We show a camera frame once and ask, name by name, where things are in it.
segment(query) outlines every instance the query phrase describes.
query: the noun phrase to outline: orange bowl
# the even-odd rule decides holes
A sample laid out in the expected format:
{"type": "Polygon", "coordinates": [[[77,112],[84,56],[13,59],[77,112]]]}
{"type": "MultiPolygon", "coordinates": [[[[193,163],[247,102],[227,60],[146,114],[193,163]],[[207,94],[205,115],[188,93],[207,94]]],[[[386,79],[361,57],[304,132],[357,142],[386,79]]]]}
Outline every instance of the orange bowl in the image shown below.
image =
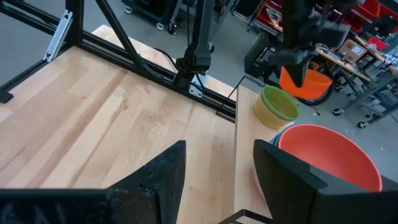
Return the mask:
{"type": "Polygon", "coordinates": [[[279,148],[371,192],[382,190],[380,173],[369,156],[336,131],[312,124],[293,126],[280,136],[279,148]]]}
{"type": "Polygon", "coordinates": [[[326,75],[311,69],[307,69],[303,86],[297,87],[285,67],[282,67],[280,71],[280,87],[287,93],[290,93],[291,95],[301,99],[318,99],[325,91],[327,91],[332,82],[333,80],[326,75]]]}

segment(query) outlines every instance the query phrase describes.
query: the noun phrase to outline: yellow bowl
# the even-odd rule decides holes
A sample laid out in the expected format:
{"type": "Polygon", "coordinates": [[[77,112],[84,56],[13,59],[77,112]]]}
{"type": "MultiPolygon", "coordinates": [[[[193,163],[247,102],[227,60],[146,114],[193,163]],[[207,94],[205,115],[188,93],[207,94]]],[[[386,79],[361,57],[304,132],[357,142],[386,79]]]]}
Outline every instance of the yellow bowl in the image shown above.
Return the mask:
{"type": "Polygon", "coordinates": [[[253,110],[257,118],[270,128],[278,130],[291,123],[291,121],[285,121],[274,115],[262,102],[261,95],[257,97],[253,110]]]}

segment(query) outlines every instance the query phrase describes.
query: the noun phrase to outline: red bowl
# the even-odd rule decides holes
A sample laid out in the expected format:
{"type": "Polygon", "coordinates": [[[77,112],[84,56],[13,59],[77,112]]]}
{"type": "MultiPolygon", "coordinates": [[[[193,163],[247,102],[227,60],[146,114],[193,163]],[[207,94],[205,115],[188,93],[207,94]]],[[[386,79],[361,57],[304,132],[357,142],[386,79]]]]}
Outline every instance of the red bowl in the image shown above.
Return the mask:
{"type": "Polygon", "coordinates": [[[336,131],[312,124],[293,126],[280,136],[279,148],[371,192],[382,190],[380,173],[369,156],[336,131]]]}

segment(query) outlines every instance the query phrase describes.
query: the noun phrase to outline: cardboard box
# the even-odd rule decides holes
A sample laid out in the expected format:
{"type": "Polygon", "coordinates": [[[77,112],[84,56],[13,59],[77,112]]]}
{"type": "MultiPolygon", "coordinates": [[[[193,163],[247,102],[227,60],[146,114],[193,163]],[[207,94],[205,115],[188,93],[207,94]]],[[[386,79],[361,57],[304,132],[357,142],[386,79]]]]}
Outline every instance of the cardboard box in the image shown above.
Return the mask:
{"type": "Polygon", "coordinates": [[[343,46],[340,47],[338,53],[343,54],[343,58],[349,63],[357,62],[368,50],[353,40],[347,40],[343,46]]]}

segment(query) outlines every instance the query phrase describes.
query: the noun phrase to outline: wooden table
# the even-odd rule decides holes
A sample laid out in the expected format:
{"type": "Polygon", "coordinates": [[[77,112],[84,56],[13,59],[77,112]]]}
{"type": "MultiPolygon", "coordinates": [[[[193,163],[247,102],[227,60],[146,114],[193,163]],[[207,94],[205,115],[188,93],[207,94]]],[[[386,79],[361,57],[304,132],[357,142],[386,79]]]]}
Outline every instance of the wooden table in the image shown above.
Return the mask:
{"type": "MultiPolygon", "coordinates": [[[[277,22],[277,20],[275,20],[272,17],[272,13],[270,12],[269,9],[266,9],[269,19],[271,20],[271,24],[274,26],[275,29],[279,30],[280,32],[283,32],[283,28],[281,28],[281,26],[279,26],[279,23],[277,22]]],[[[343,62],[340,58],[338,57],[334,57],[334,55],[332,54],[327,54],[325,53],[322,49],[317,49],[317,53],[320,54],[322,57],[325,57],[326,59],[328,59],[329,61],[337,64],[338,66],[342,67],[343,69],[346,69],[347,71],[363,78],[364,80],[370,82],[371,79],[367,76],[365,76],[360,70],[358,70],[357,68],[355,68],[355,66],[353,66],[350,63],[345,63],[343,62]]]]}
{"type": "MultiPolygon", "coordinates": [[[[376,60],[380,61],[381,63],[384,63],[384,61],[385,61],[386,59],[380,54],[380,52],[379,52],[378,50],[374,50],[373,48],[371,48],[371,47],[369,46],[369,44],[366,43],[365,40],[363,40],[362,38],[360,38],[360,37],[358,37],[358,36],[355,36],[355,40],[356,40],[359,44],[361,44],[366,50],[368,50],[368,52],[369,52],[376,60]]],[[[398,70],[397,70],[394,66],[390,65],[390,66],[387,67],[387,69],[388,69],[393,75],[398,75],[398,70]]]]}
{"type": "Polygon", "coordinates": [[[269,128],[257,119],[252,108],[257,97],[257,93],[243,86],[238,87],[234,211],[245,208],[271,218],[266,201],[261,197],[254,182],[253,142],[256,139],[269,141],[280,130],[269,128]]]}
{"type": "MultiPolygon", "coordinates": [[[[94,33],[121,45],[109,27],[94,33]]],[[[172,69],[162,53],[132,43],[172,69]]],[[[0,105],[1,187],[106,188],[184,139],[178,223],[218,223],[233,213],[234,124],[214,110],[76,47],[11,93],[0,105]]]]}

